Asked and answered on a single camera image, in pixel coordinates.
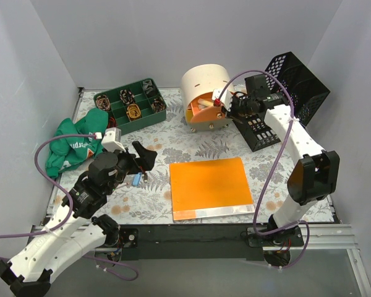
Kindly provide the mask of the orange drawer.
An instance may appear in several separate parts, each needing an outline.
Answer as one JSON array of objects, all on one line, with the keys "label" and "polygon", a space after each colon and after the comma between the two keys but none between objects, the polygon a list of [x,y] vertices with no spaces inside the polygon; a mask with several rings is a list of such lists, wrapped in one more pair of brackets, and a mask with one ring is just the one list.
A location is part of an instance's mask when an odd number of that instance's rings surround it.
[{"label": "orange drawer", "polygon": [[205,99],[212,101],[208,97],[197,97],[191,101],[190,105],[185,111],[186,121],[188,124],[199,124],[199,123],[212,123],[218,120],[224,119],[224,114],[221,112],[220,106],[212,106],[208,108],[200,109],[198,105],[198,99]]}]

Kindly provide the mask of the yellow highlighter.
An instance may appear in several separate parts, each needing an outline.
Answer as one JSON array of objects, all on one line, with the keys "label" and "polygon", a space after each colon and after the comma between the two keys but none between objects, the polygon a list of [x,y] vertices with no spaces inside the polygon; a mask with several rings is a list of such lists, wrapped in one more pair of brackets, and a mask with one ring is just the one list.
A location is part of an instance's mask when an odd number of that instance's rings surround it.
[{"label": "yellow highlighter", "polygon": [[200,109],[203,109],[214,106],[214,103],[212,101],[200,98],[198,99],[198,105]]}]

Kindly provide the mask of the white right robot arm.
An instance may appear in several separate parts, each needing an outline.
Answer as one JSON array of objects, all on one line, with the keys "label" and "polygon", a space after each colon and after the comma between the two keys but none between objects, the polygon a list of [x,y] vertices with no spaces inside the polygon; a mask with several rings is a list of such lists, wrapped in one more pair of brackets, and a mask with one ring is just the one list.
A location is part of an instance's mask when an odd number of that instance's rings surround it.
[{"label": "white right robot arm", "polygon": [[294,169],[287,181],[288,196],[283,205],[268,221],[267,228],[254,233],[267,237],[275,246],[283,245],[290,238],[290,231],[303,222],[302,218],[317,202],[336,189],[339,171],[339,155],[327,151],[316,143],[295,115],[295,107],[286,87],[266,71],[255,71],[256,77],[269,77],[281,92],[269,95],[238,97],[230,93],[229,85],[213,93],[215,106],[224,109],[225,115],[242,121],[247,114],[259,115],[273,129],[282,145],[269,175],[273,175],[280,156],[287,151]]}]

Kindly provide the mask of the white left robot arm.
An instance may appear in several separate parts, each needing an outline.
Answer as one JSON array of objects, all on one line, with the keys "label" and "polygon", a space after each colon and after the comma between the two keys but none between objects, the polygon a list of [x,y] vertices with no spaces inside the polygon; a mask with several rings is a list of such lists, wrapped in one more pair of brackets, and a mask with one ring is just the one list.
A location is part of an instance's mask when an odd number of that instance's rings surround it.
[{"label": "white left robot arm", "polygon": [[126,176],[153,169],[157,152],[138,141],[132,145],[135,153],[117,141],[105,145],[43,231],[16,256],[0,260],[0,278],[14,296],[44,296],[54,279],[91,249],[118,243],[119,225],[109,215],[95,214]]}]

